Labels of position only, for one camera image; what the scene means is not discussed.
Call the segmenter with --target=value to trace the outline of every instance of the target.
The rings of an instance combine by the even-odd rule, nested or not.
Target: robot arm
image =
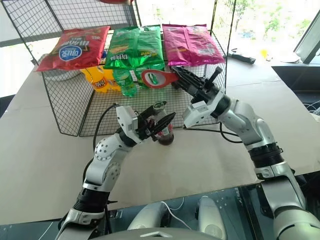
[[[178,76],[175,84],[193,96],[192,104],[183,114],[186,127],[211,115],[241,138],[257,178],[263,180],[259,188],[273,212],[276,239],[320,239],[320,222],[305,211],[305,197],[266,122],[249,104],[226,96],[223,88],[214,86],[213,79],[203,81],[181,67],[171,70]]]
[[[82,190],[69,210],[56,237],[57,240],[87,240],[105,216],[105,205],[121,171],[124,158],[131,149],[166,127],[175,116],[171,113],[157,122],[148,121],[154,114],[149,107],[137,115],[129,106],[116,108],[121,126],[110,137],[103,138],[94,149],[94,158],[85,173]]]

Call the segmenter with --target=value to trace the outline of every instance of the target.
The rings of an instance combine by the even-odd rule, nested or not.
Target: white wall
[[[19,35],[12,25],[2,4],[0,4],[0,42],[19,39]]]

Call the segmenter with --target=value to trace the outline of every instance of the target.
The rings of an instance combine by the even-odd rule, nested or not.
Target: yellow bottle
[[[105,79],[102,67],[92,66],[80,71],[85,75],[85,79],[93,86],[94,90],[100,93],[108,91],[108,81]]]

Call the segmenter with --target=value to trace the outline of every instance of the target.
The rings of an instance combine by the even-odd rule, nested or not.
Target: black cable
[[[108,107],[108,108],[102,113],[102,115],[101,115],[100,118],[99,118],[99,121],[98,121],[98,123],[97,123],[97,125],[96,125],[96,127],[95,127],[95,131],[94,131],[94,135],[93,135],[93,143],[92,143],[93,151],[95,151],[95,148],[96,148],[96,139],[97,139],[97,135],[98,135],[98,131],[99,131],[100,124],[101,124],[104,116],[106,115],[106,113],[107,113],[110,109],[114,108],[115,106],[117,106],[116,103],[112,104],[110,107]],[[82,174],[82,182],[85,181],[87,169],[88,169],[89,165],[92,163],[93,160],[94,160],[94,159],[92,158],[92,159],[86,164],[86,166],[85,166],[85,168],[84,168],[84,170],[83,170],[83,174]]]
[[[85,165],[85,168],[84,168],[83,174],[82,174],[82,182],[85,181],[87,169],[93,160],[94,160],[94,158],[91,158],[91,160]]]
[[[97,135],[98,135],[98,131],[99,131],[99,127],[100,127],[100,124],[101,124],[101,122],[102,122],[102,119],[104,118],[104,116],[106,115],[106,113],[107,113],[110,109],[114,108],[115,106],[117,106],[116,103],[112,104],[112,105],[111,105],[110,107],[108,107],[108,108],[102,113],[102,115],[100,116],[100,119],[99,119],[99,121],[98,121],[98,123],[97,123],[97,125],[96,125],[95,132],[94,132],[94,135],[93,135],[93,151],[95,151],[95,148],[96,148],[96,138],[97,138]]]
[[[228,142],[230,142],[230,143],[233,143],[233,144],[242,144],[242,143],[243,143],[242,141],[233,141],[233,140],[228,139],[228,138],[225,136],[224,131],[222,131],[222,122],[220,122],[220,133],[221,133],[221,136],[222,136],[225,140],[227,140]]]
[[[184,130],[194,130],[194,131],[205,131],[205,132],[214,132],[214,133],[220,133],[219,130],[213,130],[213,129],[204,129],[204,128],[183,128]],[[228,132],[228,131],[223,131],[224,134],[232,135],[238,137],[237,134]]]

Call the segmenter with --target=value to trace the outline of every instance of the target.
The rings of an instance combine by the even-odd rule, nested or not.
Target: wire mesh basket
[[[236,0],[212,1],[214,11],[210,34],[223,56],[228,52],[235,2]],[[112,30],[138,24],[141,26],[137,0],[133,5],[106,4],[97,0],[2,0],[1,3],[35,64],[38,64],[39,59],[30,42],[57,38],[68,29],[108,25],[111,27],[105,46],[108,48]],[[226,63],[185,68],[198,77],[209,78],[219,66],[222,72],[214,83],[225,88],[227,58],[225,59]],[[176,90],[171,86],[162,89],[139,88],[132,98],[116,91],[95,92],[85,76],[77,70],[55,69],[42,72],[42,77],[57,127],[60,133],[70,136],[93,136],[101,114],[115,102],[142,112],[156,101],[167,101],[167,112],[176,112],[173,126],[182,127],[182,113],[192,99],[183,90]],[[107,115],[101,122],[99,135],[113,134],[119,127],[116,111],[111,110]],[[208,117],[202,124],[215,122],[214,118]]]

